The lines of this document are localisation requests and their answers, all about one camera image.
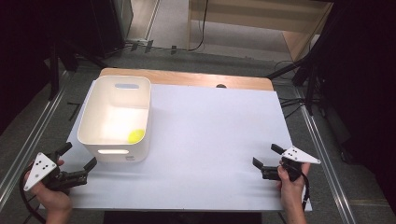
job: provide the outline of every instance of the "white table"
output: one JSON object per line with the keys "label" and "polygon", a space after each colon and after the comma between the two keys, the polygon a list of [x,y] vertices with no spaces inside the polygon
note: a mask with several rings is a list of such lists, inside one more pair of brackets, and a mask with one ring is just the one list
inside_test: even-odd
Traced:
{"label": "white table", "polygon": [[[68,138],[73,148],[63,156],[62,170],[69,172],[92,158],[77,140],[83,107]],[[291,146],[276,92],[153,84],[151,109],[147,158],[99,162],[88,184],[71,190],[75,208],[282,210],[275,182],[263,180],[252,165],[256,157],[277,166],[280,156],[271,144]]]}

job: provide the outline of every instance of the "white plastic bin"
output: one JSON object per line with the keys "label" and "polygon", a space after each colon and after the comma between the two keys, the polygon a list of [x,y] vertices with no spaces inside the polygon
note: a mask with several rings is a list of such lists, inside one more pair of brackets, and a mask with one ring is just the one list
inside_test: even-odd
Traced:
{"label": "white plastic bin", "polygon": [[78,141],[99,161],[145,159],[149,153],[150,91],[145,77],[97,78],[78,127]]}

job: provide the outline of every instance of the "electrical wire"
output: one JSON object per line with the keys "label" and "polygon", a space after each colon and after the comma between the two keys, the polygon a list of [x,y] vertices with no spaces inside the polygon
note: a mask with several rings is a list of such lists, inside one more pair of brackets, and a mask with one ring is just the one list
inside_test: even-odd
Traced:
{"label": "electrical wire", "polygon": [[[280,105],[281,107],[286,107],[289,105],[295,105],[295,104],[305,104],[305,98],[295,98],[295,99],[284,99],[284,102],[281,102]],[[312,103],[320,103],[320,99],[312,99]]]}
{"label": "electrical wire", "polygon": [[287,116],[285,116],[285,119],[287,119],[288,117],[290,117],[292,114],[294,114],[298,109],[300,109],[300,107],[303,105],[299,105],[297,108],[295,108],[293,111],[291,111]]}
{"label": "electrical wire", "polygon": [[30,198],[27,202],[29,203],[30,201],[32,201],[35,198],[35,196],[33,196],[32,198]]}
{"label": "electrical wire", "polygon": [[[35,211],[37,211],[39,207],[40,207],[40,204],[35,208]],[[32,217],[32,214],[29,214],[29,216],[22,222],[22,224],[28,223],[31,217]]]}
{"label": "electrical wire", "polygon": [[201,43],[195,48],[195,49],[189,49],[189,51],[194,51],[198,48],[201,47],[201,45],[204,43],[204,37],[205,37],[205,22],[206,22],[206,12],[207,12],[207,4],[209,3],[209,0],[206,0],[206,5],[205,5],[205,14],[204,14],[204,22],[202,24],[202,38],[201,38]]}
{"label": "electrical wire", "polygon": [[286,163],[282,163],[282,166],[283,166],[284,168],[290,168],[290,169],[293,170],[294,172],[300,174],[300,175],[303,177],[303,179],[304,179],[304,182],[305,182],[305,194],[304,194],[303,202],[302,202],[303,211],[304,211],[304,210],[305,210],[305,206],[306,206],[306,202],[308,201],[308,199],[309,199],[309,197],[310,197],[310,195],[309,195],[309,181],[308,181],[308,177],[306,177],[306,175],[305,175],[302,171],[297,170],[297,169],[294,168],[293,166],[290,166],[290,165],[288,165],[288,164],[286,164]]}
{"label": "electrical wire", "polygon": [[[280,63],[291,63],[291,64],[294,65],[294,61],[290,61],[290,60],[280,61],[280,62],[278,62],[278,63],[275,64],[275,66],[274,66],[274,72],[276,72],[276,67],[277,67]],[[282,77],[282,76],[279,76],[279,77],[282,78],[282,79],[291,80],[290,78],[285,78],[285,77]]]}
{"label": "electrical wire", "polygon": [[44,219],[40,214],[37,213],[37,211],[29,204],[29,201],[26,199],[26,195],[23,190],[23,182],[24,182],[24,177],[25,175],[32,170],[33,164],[29,165],[21,174],[20,177],[20,195],[22,197],[23,203],[25,204],[27,210],[30,212],[30,214],[35,217],[39,222],[45,224],[46,219]]}
{"label": "electrical wire", "polygon": [[287,224],[285,218],[283,218],[282,214],[280,212],[277,213],[280,217],[280,219],[282,219],[283,224]]}
{"label": "electrical wire", "polygon": [[277,99],[279,99],[279,100],[284,100],[284,101],[288,101],[288,100],[294,100],[294,99],[296,99],[296,98],[292,98],[292,99],[290,99],[290,98],[282,98],[282,97],[278,97]]}
{"label": "electrical wire", "polygon": [[[201,35],[202,35],[202,38],[201,38],[201,42],[199,43],[199,45],[196,47],[196,48],[194,48],[194,49],[169,49],[169,48],[160,48],[160,47],[147,47],[147,46],[145,46],[145,45],[143,45],[143,44],[137,44],[137,46],[138,47],[143,47],[143,48],[146,48],[146,49],[162,49],[162,50],[171,50],[171,51],[196,51],[198,48],[200,48],[202,45],[203,45],[203,43],[204,43],[204,39],[205,39],[205,22],[206,22],[206,14],[207,14],[207,5],[208,5],[208,3],[209,3],[209,0],[206,0],[206,3],[205,3],[205,14],[204,14],[204,20],[203,20],[203,24],[202,24],[202,31],[201,31],[201,23],[198,23],[198,25],[199,25],[199,30],[200,30],[200,33],[201,33]],[[124,47],[123,49],[118,49],[118,50],[116,50],[116,51],[114,51],[114,52],[117,52],[117,51],[121,51],[121,50],[124,50],[124,49],[128,49],[128,48],[131,48],[132,46],[126,46],[126,47]]]}

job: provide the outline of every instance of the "bin handle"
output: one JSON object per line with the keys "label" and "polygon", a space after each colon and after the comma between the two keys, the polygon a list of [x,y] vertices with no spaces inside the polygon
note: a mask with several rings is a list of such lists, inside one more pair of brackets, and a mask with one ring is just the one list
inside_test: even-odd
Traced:
{"label": "bin handle", "polygon": [[124,89],[124,90],[138,90],[140,88],[139,85],[132,83],[116,83],[114,86],[117,89]]}
{"label": "bin handle", "polygon": [[126,149],[99,149],[98,152],[104,155],[119,155],[129,153],[129,151]]}

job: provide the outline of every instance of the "human arm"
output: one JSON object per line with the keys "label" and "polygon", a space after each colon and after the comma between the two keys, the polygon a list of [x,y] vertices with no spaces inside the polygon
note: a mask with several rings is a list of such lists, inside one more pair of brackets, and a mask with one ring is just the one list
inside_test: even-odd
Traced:
{"label": "human arm", "polygon": [[[302,164],[302,171],[308,174],[310,163]],[[304,209],[302,206],[302,193],[304,189],[304,179],[300,176],[294,182],[289,180],[288,172],[282,167],[277,168],[281,182],[278,188],[281,192],[281,203],[288,217],[288,224],[305,224]]]}

